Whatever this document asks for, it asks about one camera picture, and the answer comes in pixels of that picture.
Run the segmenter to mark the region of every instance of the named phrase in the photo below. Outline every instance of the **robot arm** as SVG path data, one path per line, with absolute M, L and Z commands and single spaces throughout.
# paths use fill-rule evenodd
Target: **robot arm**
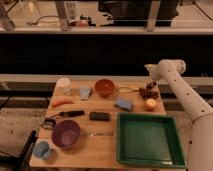
M 213 108 L 180 76 L 185 71 L 185 62 L 161 60 L 157 65 L 146 65 L 146 68 L 152 79 L 167 81 L 193 122 L 188 170 L 213 170 Z

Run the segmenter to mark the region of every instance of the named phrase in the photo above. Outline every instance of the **small bowl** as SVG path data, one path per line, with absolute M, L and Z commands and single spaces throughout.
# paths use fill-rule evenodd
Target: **small bowl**
M 65 120 L 54 127 L 52 141 L 57 147 L 66 149 L 75 144 L 79 136 L 79 124 L 73 120 Z
M 108 79 L 101 79 L 95 83 L 95 91 L 103 98 L 109 97 L 114 89 L 114 83 Z

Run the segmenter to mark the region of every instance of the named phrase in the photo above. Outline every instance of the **black chair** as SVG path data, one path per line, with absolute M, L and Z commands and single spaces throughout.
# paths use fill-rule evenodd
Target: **black chair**
M 22 152 L 19 157 L 12 157 L 12 156 L 0 156 L 0 163 L 7 166 L 12 166 L 13 171 L 19 171 L 20 167 L 23 163 L 23 161 L 26 158 L 26 155 L 28 154 L 28 150 L 31 146 L 31 144 L 36 142 L 36 131 L 33 130 L 24 145 L 24 148 L 22 149 Z

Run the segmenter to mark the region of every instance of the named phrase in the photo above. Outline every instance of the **white cup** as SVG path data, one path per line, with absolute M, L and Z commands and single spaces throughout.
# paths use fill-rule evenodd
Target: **white cup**
M 60 78 L 57 80 L 56 86 L 59 87 L 64 94 L 71 94 L 71 82 L 69 78 Z

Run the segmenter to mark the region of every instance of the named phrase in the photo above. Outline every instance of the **green plastic tray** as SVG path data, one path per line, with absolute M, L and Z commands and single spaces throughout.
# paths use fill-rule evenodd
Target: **green plastic tray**
M 158 168 L 185 168 L 172 117 L 119 113 L 117 131 L 119 163 Z

